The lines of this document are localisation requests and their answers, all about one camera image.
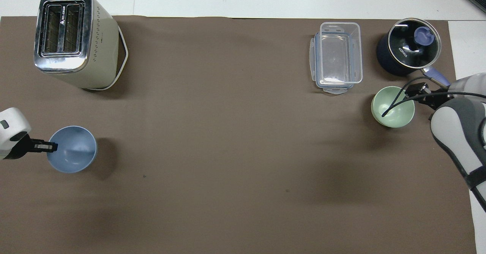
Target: lid knob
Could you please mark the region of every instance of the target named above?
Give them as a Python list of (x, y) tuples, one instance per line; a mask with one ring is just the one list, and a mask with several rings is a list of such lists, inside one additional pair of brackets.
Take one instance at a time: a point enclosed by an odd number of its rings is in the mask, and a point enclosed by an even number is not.
[(426, 26), (420, 26), (415, 29), (413, 33), (413, 40), (416, 44), (428, 46), (431, 45), (435, 40), (434, 34), (431, 33), (430, 28)]

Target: toaster slot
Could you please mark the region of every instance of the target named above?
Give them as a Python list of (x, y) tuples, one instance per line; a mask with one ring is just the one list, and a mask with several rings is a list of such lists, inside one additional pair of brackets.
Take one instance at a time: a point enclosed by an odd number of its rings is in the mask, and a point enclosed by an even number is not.
[(68, 5), (66, 7), (66, 26), (64, 29), (63, 53), (79, 51), (81, 37), (81, 6)]
[(59, 41), (59, 23), (61, 22), (62, 6), (49, 5), (47, 7), (47, 20), (44, 41), (45, 53), (56, 53)]

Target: toaster logo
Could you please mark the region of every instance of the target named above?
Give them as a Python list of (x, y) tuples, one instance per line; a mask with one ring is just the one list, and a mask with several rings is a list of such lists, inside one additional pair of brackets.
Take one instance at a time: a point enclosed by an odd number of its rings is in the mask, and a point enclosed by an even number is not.
[(62, 7), (62, 14), (61, 14), (61, 24), (65, 25), (66, 23), (66, 7)]

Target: pot handle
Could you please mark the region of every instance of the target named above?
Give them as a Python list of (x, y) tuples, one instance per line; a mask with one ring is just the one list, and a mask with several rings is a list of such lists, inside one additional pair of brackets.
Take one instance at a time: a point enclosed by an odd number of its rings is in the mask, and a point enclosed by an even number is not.
[(425, 76), (430, 77), (432, 81), (434, 81), (434, 83), (441, 86), (442, 88), (448, 88), (451, 85), (446, 77), (432, 66), (420, 69), (420, 71), (422, 71), (422, 74), (424, 74)]

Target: cooking pot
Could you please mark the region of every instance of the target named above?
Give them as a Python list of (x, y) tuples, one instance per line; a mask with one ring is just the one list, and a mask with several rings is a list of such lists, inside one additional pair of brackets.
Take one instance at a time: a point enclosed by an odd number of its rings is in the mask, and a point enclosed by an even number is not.
[(396, 76), (406, 76), (421, 70), (442, 87), (451, 83), (432, 67), (439, 58), (441, 42), (439, 33), (422, 19), (402, 19), (378, 42), (376, 55), (378, 62), (387, 72)]

